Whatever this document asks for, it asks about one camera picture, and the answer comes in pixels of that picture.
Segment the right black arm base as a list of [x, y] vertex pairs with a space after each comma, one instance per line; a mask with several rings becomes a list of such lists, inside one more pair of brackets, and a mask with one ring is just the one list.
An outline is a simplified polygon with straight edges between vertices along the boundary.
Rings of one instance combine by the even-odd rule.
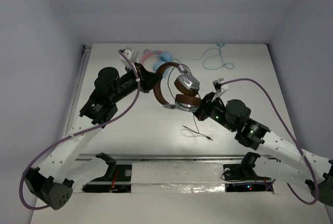
[[225, 191], [230, 192], [271, 192], [273, 183], [269, 177], [260, 177], [254, 172], [255, 162], [261, 156], [248, 152], [240, 163], [223, 165], [221, 179], [226, 183]]

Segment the aluminium mounting rail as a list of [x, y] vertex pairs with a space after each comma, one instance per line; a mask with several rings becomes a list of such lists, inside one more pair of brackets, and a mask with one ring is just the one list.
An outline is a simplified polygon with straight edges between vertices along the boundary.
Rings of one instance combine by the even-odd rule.
[[117, 161], [168, 161], [168, 160], [181, 160], [181, 161], [210, 161], [210, 160], [219, 160], [219, 161], [235, 161], [242, 160], [244, 154], [241, 155], [129, 155], [129, 154], [108, 154], [110, 157], [114, 158]]

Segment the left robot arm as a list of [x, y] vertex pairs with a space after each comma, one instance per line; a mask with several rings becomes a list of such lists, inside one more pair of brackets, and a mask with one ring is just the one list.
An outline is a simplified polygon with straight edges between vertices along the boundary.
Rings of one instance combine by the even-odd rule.
[[71, 169], [71, 166], [106, 125], [123, 116], [116, 115], [120, 100], [132, 92], [150, 92], [161, 79], [160, 74], [147, 71], [139, 63], [130, 65], [123, 76], [113, 67], [101, 69], [94, 82], [95, 88], [67, 137], [47, 148], [49, 155], [38, 166], [28, 166], [20, 185], [27, 185], [46, 207], [59, 210], [73, 192], [81, 191], [93, 179], [113, 179], [117, 174], [117, 162], [105, 153], [95, 155], [77, 169]]

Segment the left side table rail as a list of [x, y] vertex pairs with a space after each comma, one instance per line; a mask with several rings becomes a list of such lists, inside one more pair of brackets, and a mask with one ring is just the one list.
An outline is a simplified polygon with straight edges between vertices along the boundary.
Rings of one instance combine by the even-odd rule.
[[80, 91], [81, 91], [81, 88], [82, 88], [86, 67], [87, 67], [88, 60], [89, 60], [89, 57], [90, 57], [90, 53], [91, 53], [91, 50], [92, 50], [92, 45], [93, 44], [83, 45], [82, 59], [81, 59], [80, 67], [79, 67], [79, 72], [78, 72], [78, 75], [76, 77], [74, 90], [73, 90], [71, 102], [70, 102], [70, 105], [69, 105], [68, 114], [67, 114], [67, 117], [66, 117], [66, 120], [65, 120], [65, 125], [64, 125], [63, 130], [62, 130], [62, 137], [65, 137], [65, 134], [71, 129], [72, 124], [74, 122], [75, 111], [76, 111], [76, 108], [77, 108], [77, 105], [78, 105]]

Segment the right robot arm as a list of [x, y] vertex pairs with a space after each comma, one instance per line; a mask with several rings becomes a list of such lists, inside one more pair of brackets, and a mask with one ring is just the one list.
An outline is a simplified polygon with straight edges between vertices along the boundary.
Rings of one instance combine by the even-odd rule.
[[255, 176], [269, 177], [308, 190], [314, 202], [332, 206], [332, 160], [301, 148], [297, 141], [288, 142], [267, 126], [250, 118], [251, 110], [237, 99], [227, 103], [207, 94], [194, 112], [199, 121], [211, 118], [235, 133], [235, 140], [249, 148], [237, 168], [227, 179]]

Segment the brown silver headphones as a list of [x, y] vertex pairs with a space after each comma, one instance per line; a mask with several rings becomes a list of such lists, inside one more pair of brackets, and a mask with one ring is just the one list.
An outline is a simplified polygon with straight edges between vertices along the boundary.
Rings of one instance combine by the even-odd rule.
[[174, 81], [174, 86], [180, 93], [175, 95], [173, 104], [168, 103], [162, 94], [161, 81], [159, 81], [153, 88], [156, 100], [166, 109], [194, 113], [201, 104], [201, 99], [197, 97], [200, 82], [192, 75], [188, 66], [176, 62], [166, 62], [162, 64], [156, 70], [156, 74], [163, 77], [164, 72], [168, 68], [176, 68], [180, 73]]

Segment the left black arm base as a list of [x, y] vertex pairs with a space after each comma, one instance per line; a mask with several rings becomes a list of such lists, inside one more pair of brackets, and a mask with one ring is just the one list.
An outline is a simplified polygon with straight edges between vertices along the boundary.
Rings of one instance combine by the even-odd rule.
[[85, 193], [131, 193], [132, 164], [118, 164], [107, 154], [96, 155], [107, 164], [102, 176], [94, 178], [83, 186]]

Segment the pink blue cat headphones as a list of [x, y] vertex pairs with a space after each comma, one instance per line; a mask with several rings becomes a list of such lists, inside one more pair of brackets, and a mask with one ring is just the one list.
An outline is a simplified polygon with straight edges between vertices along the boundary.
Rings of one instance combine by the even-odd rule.
[[153, 65], [154, 72], [156, 72], [159, 69], [159, 67], [162, 66], [163, 64], [173, 61], [173, 56], [168, 51], [145, 49], [144, 54], [140, 60], [141, 63], [143, 64], [151, 56], [157, 56], [159, 60], [157, 63]]

